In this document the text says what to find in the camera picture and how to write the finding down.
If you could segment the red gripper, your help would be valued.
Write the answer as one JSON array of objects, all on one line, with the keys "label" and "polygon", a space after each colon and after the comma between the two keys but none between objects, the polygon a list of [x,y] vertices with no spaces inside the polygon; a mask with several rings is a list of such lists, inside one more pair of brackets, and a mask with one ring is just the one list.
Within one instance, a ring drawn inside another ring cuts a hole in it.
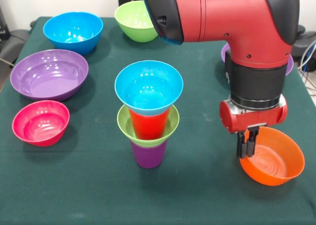
[{"label": "red gripper", "polygon": [[[244,159],[252,157],[255,153],[256,137],[259,134],[259,126],[272,126],[282,123],[288,113],[288,105],[283,95],[279,104],[271,109],[263,111],[251,111],[237,107],[230,99],[220,102],[219,114],[224,127],[230,133],[237,133],[237,157]],[[243,131],[249,131],[249,137],[245,142]]]}]

